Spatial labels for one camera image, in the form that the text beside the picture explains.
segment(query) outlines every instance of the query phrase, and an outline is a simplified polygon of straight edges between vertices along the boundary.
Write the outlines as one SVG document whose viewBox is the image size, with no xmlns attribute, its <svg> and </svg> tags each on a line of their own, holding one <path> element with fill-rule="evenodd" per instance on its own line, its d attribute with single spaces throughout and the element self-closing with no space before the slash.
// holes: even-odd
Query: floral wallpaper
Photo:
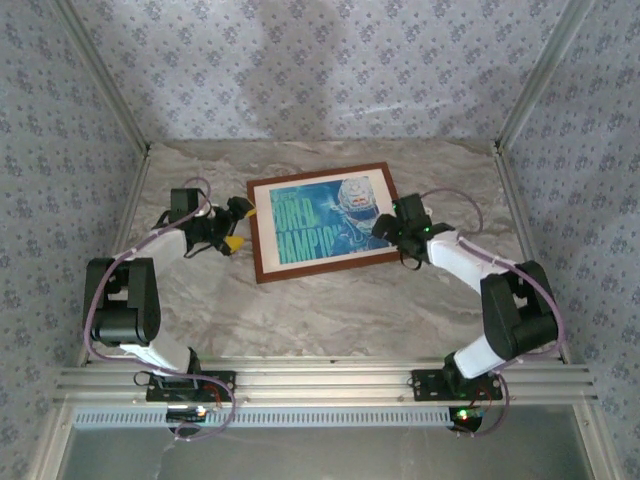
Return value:
<svg viewBox="0 0 640 480">
<path fill-rule="evenodd" d="M 80 350 L 84 268 L 138 156 L 48 2 L 0 5 L 0 478 L 26 474 L 52 369 Z"/>
<path fill-rule="evenodd" d="M 602 0 L 512 148 L 533 233 L 640 479 L 640 5 Z"/>
<path fill-rule="evenodd" d="M 494 138 L 565 0 L 73 0 L 147 140 Z"/>
</svg>

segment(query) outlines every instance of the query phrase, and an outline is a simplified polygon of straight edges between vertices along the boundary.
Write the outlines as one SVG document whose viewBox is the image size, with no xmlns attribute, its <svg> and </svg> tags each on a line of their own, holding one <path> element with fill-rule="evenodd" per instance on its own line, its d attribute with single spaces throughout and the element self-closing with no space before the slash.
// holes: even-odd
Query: gray marble floor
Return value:
<svg viewBox="0 0 640 480">
<path fill-rule="evenodd" d="M 520 259 L 509 209 L 491 156 L 439 140 L 321 143 L 187 142 L 153 145 L 130 234 L 140 239 L 169 205 L 169 191 L 202 175 L 213 201 L 245 195 L 246 181 L 385 161 L 400 195 L 435 187 L 469 193 L 485 214 L 474 238 Z M 425 200 L 434 221 L 473 229 L 464 200 Z M 238 233 L 250 236 L 248 224 Z M 257 285 L 251 244 L 233 258 L 208 251 L 179 260 L 159 278 L 163 324 L 199 354 L 441 356 L 481 332 L 479 297 L 434 267 L 412 272 L 376 265 Z"/>
</svg>

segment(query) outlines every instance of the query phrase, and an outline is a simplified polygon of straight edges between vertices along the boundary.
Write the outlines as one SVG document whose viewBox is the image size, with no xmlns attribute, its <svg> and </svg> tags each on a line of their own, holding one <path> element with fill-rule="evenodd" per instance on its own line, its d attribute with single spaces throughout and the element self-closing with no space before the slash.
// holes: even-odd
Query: picture frame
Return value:
<svg viewBox="0 0 640 480">
<path fill-rule="evenodd" d="M 400 259 L 370 234 L 398 198 L 386 163 L 250 180 L 247 191 L 257 283 Z"/>
</svg>

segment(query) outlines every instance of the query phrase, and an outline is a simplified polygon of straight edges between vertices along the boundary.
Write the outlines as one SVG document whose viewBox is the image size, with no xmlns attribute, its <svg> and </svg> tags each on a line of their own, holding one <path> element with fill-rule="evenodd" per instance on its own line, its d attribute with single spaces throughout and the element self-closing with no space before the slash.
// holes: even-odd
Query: white robotic arm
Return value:
<svg viewBox="0 0 640 480">
<path fill-rule="evenodd" d="M 444 373 L 456 391 L 468 380 L 558 337 L 553 312 L 536 289 L 521 281 L 523 272 L 550 292 L 542 267 L 536 262 L 500 259 L 461 238 L 453 227 L 433 225 L 419 195 L 394 200 L 396 215 L 381 215 L 373 235 L 396 245 L 401 255 L 440 267 L 480 294 L 484 334 L 445 359 Z M 517 306 L 514 296 L 526 300 Z"/>
<path fill-rule="evenodd" d="M 198 189 L 172 189 L 171 209 L 163 213 L 149 236 L 166 226 L 163 224 L 165 219 L 173 223 L 198 209 L 198 195 Z M 240 197 L 229 199 L 227 205 L 228 209 L 205 206 L 179 229 L 163 232 L 118 265 L 95 311 L 91 328 L 94 341 L 120 347 L 148 364 L 176 373 L 194 372 L 197 366 L 195 352 L 177 342 L 161 324 L 156 277 L 175 260 L 191 258 L 187 254 L 196 244 L 206 243 L 204 248 L 215 247 L 226 256 L 240 248 L 244 240 L 233 236 L 235 226 L 255 210 L 248 200 Z M 85 318 L 98 284 L 115 258 L 95 258 L 89 262 Z"/>
</svg>

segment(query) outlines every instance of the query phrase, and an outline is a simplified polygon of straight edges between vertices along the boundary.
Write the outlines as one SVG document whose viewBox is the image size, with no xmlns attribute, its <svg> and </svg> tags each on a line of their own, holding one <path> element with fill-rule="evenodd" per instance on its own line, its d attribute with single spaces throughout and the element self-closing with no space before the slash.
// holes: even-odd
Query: black mounting plate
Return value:
<svg viewBox="0 0 640 480">
<path fill-rule="evenodd" d="M 413 399 L 416 402 L 447 400 L 471 402 L 474 399 L 482 401 L 487 400 L 485 390 L 491 395 L 491 400 L 502 400 L 500 381 L 495 376 L 482 375 L 473 379 L 473 393 L 471 395 L 454 395 L 447 385 L 442 370 L 412 370 L 408 383 L 413 389 Z"/>
<path fill-rule="evenodd" d="M 236 389 L 236 372 L 206 370 L 200 373 L 208 377 L 214 377 L 227 384 L 232 392 Z M 174 383 L 163 382 L 162 377 L 151 375 L 147 386 L 147 402 L 201 402 L 216 403 L 216 390 L 220 401 L 230 402 L 231 398 L 226 390 L 211 382 L 198 381 L 198 388 L 194 388 L 192 380 L 184 380 Z"/>
</svg>

